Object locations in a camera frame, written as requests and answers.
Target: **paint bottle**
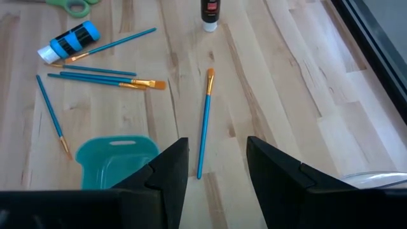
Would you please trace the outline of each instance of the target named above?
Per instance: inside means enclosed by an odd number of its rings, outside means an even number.
[[[221,0],[201,0],[201,16],[205,31],[213,32],[216,30],[220,9]]]
[[[93,23],[86,21],[52,39],[49,45],[38,50],[38,54],[45,62],[51,64],[81,51],[99,38],[100,34]]]

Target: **teal plastic container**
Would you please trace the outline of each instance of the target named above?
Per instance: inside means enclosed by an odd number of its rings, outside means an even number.
[[[148,137],[99,137],[84,143],[76,154],[82,165],[82,188],[111,188],[152,161],[160,153]]]

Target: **blue paint tube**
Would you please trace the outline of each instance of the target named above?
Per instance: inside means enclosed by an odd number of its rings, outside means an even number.
[[[38,50],[38,54],[45,62],[51,64],[81,51],[99,38],[100,34],[93,23],[86,21],[52,39],[49,45]]]

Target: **paintbrush handle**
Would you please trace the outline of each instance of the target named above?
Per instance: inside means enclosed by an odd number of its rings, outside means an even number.
[[[51,105],[51,102],[50,102],[50,100],[48,98],[48,95],[46,94],[43,82],[41,81],[41,77],[39,77],[39,75],[37,75],[36,78],[37,78],[39,89],[40,89],[41,93],[43,94],[45,104],[46,104],[46,106],[48,108],[48,111],[50,112],[53,125],[55,126],[55,129],[57,130],[58,137],[62,137],[61,127],[59,125],[57,117],[55,116],[55,112],[54,112],[54,110],[52,108],[52,105]]]
[[[104,45],[104,46],[102,46],[102,47],[95,48],[94,50],[90,50],[90,51],[89,51],[89,54],[94,54],[94,53],[103,51],[103,50],[105,50],[105,49],[114,47],[114,46],[116,46],[116,45],[120,45],[120,44],[122,44],[122,43],[124,43],[124,42],[130,41],[130,40],[135,39],[135,38],[139,38],[139,37],[141,37],[141,36],[143,36],[143,35],[149,34],[150,32],[154,32],[154,31],[156,31],[156,30],[157,30],[157,28],[152,28],[152,29],[148,29],[148,30],[146,30],[146,31],[140,32],[140,33],[138,33],[138,34],[134,34],[133,36],[129,36],[129,37],[127,37],[127,38],[120,39],[120,40],[115,41],[115,42],[112,42],[112,43],[110,43],[110,44],[108,44],[108,45]]]
[[[103,76],[103,75],[96,75],[96,74],[85,74],[85,73],[71,73],[62,71],[59,73],[61,76],[74,76],[80,78],[88,78],[92,80],[107,80],[113,82],[122,82],[122,83],[132,83],[132,79],[125,78],[125,77],[116,77],[116,76]]]
[[[99,69],[94,67],[83,67],[83,66],[72,66],[72,65],[63,65],[66,69],[76,69],[76,70],[83,70],[83,71],[93,71],[97,73],[109,73],[109,74],[120,74],[125,76],[137,76],[136,73],[126,72],[126,71],[115,71],[110,69]]]
[[[103,84],[103,85],[111,85],[111,86],[120,87],[120,83],[115,82],[115,81],[94,80],[94,79],[88,79],[88,78],[81,78],[79,76],[63,76],[63,75],[51,74],[51,73],[49,73],[48,76],[54,77],[54,78],[67,79],[67,80],[77,80],[77,81],[84,81],[84,82],[98,83],[98,84]]]
[[[201,145],[199,148],[198,173],[197,173],[198,179],[201,179],[201,177],[202,177],[202,168],[204,166],[206,133],[207,133],[208,121],[209,121],[209,108],[210,108],[210,95],[206,95],[205,111],[203,114],[203,122],[202,122]]]

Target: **plastic lid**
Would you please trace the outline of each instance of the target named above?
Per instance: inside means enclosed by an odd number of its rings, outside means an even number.
[[[83,22],[83,26],[89,32],[94,41],[97,41],[100,38],[99,31],[96,29],[96,26],[91,21]]]
[[[51,46],[47,45],[44,48],[37,51],[38,54],[41,56],[43,60],[47,64],[52,64],[55,61],[61,59],[58,54],[51,48]]]
[[[213,32],[217,28],[217,22],[213,23],[208,23],[208,22],[203,22],[203,29],[207,32]]]

